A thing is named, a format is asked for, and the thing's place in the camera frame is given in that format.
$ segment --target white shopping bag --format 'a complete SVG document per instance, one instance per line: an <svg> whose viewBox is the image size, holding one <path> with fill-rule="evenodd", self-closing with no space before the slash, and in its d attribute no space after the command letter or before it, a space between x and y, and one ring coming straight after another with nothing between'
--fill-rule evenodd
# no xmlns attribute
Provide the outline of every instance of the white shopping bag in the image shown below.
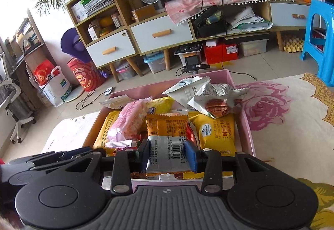
<svg viewBox="0 0 334 230"><path fill-rule="evenodd" d="M54 74L56 70L59 70L58 75ZM59 66L51 71L50 80L48 80L46 85L40 86L40 88L55 107L62 105L72 91L72 85L61 73L61 68Z"/></svg>

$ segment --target egg tray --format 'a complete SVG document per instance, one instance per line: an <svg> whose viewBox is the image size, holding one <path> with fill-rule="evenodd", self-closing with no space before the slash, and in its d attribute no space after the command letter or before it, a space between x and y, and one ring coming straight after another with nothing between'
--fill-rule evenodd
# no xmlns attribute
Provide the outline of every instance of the egg tray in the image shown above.
<svg viewBox="0 0 334 230"><path fill-rule="evenodd" d="M284 34L282 36L283 49L287 53L302 52L304 40L296 35Z"/></svg>

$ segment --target red box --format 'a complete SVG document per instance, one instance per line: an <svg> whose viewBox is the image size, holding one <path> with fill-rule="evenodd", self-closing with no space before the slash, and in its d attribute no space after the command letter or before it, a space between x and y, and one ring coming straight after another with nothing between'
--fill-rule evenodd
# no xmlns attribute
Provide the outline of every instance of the red box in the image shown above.
<svg viewBox="0 0 334 230"><path fill-rule="evenodd" d="M204 44L204 54L208 64L215 64L238 59L236 44L224 44L219 42L216 46L208 47Z"/></svg>

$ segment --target blue plastic stool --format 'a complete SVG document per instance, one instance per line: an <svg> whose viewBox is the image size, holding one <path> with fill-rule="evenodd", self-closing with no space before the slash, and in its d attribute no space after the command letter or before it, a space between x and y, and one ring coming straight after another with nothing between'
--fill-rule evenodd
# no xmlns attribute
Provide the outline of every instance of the blue plastic stool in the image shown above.
<svg viewBox="0 0 334 230"><path fill-rule="evenodd" d="M326 22L326 39L312 38L313 18L319 14ZM320 51L315 44L323 45ZM328 86L334 86L334 6L318 0L312 0L306 24L306 34L301 60L306 53L318 63L318 77Z"/></svg>

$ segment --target pink box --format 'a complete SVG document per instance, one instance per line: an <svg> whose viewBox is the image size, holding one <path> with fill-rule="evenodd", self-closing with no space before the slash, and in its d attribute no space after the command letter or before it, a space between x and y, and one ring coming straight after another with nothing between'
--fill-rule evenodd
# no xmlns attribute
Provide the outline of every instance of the pink box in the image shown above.
<svg viewBox="0 0 334 230"><path fill-rule="evenodd" d="M213 72L208 72L208 73L201 73L199 74L202 77L209 76L211 79L211 83L228 83L229 85L233 86L235 88L235 84L233 82L233 79L231 77L231 74L228 70L218 70L218 71L213 71ZM162 81L162 82L157 82L141 87L136 87L133 89L128 89L125 91L120 91L120 92L115 92L111 97L116 97L120 95L128 95L132 99L142 99L146 97L152 96L153 99L157 99L160 97L164 97L165 95L162 95L165 90L170 88L171 86L175 85L178 83L182 78L187 78L186 77L180 77L172 80L167 80L167 81ZM104 107L101 112L99 113L93 127L91 128L91 131L89 132L84 147L85 146L93 146L94 142L101 130L101 127L103 125L104 120L106 119L107 115L110 113L111 109ZM235 139L236 139L236 145L238 145L237 140L240 139L240 145L241 149L246 152L251 154L252 156L256 156L255 154L255 148L253 144L253 139L251 135L251 130L248 125L246 113L244 110L241 111L240 114L237 115L237 118L235 119L238 131L236 131ZM145 180L136 180L134 182L133 180L133 187L134 189L136 188L137 185L142 185L142 183L146 182ZM155 180L156 182L149 182L145 183L146 185L164 185L165 182L161 182L160 180ZM201 182L201 179L193 180L193 181L186 181L182 180L184 183L183 185L190 184L190 183L198 183Z"/></svg>

